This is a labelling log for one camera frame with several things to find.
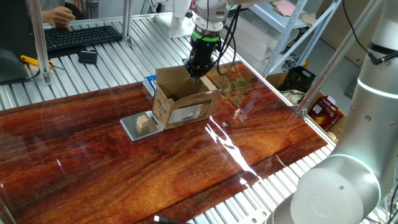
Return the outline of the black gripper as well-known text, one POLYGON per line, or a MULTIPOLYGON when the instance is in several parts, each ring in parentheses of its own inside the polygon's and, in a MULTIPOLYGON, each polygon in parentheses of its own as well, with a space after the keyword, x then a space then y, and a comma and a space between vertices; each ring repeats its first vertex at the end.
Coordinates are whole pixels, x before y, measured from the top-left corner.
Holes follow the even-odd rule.
POLYGON ((185 68, 193 82, 198 83, 198 79, 205 76, 215 66, 212 53, 218 48, 218 41, 196 39, 191 40, 190 43, 192 49, 185 62, 185 68))

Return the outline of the bare person hand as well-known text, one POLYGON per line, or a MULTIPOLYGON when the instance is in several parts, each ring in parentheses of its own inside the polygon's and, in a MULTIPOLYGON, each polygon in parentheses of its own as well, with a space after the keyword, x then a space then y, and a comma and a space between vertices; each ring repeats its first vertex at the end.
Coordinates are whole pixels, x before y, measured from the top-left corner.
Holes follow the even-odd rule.
POLYGON ((49 18, 51 25, 54 25, 57 28, 67 28, 69 23, 76 19, 72 11, 63 6, 52 9, 50 11, 49 18))

